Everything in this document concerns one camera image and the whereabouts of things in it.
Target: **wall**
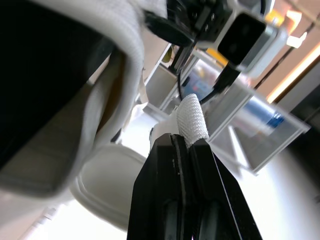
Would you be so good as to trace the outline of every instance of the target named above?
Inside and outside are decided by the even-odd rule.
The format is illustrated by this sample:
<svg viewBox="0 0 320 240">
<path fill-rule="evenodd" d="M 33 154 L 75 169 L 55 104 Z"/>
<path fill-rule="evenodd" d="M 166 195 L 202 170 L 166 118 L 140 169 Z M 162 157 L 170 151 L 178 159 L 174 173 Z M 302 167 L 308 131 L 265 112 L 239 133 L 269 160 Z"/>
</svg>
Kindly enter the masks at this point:
<svg viewBox="0 0 320 240">
<path fill-rule="evenodd" d="M 301 0 L 299 3 L 308 9 L 315 16 L 320 13 L 320 4 L 318 0 Z M 301 19 L 301 22 L 297 26 L 296 30 L 292 33 L 295 37 L 300 37 L 305 30 L 309 27 L 311 21 L 304 16 Z M 305 41 L 302 45 L 294 49 L 286 59 L 276 68 L 276 70 L 267 78 L 267 80 L 257 89 L 257 91 L 263 96 L 268 96 L 273 89 L 292 71 L 292 69 L 297 66 L 302 59 L 320 42 L 320 28 L 315 27 L 307 35 Z M 285 46 L 279 54 L 274 58 L 270 65 L 265 69 L 265 71 L 252 82 L 252 85 L 255 86 L 259 80 L 261 80 L 265 74 L 273 67 L 273 65 L 284 55 L 284 53 L 289 49 L 288 46 Z"/>
<path fill-rule="evenodd" d="M 319 190 L 285 149 L 253 176 L 233 171 L 264 240 L 320 239 Z"/>
</svg>

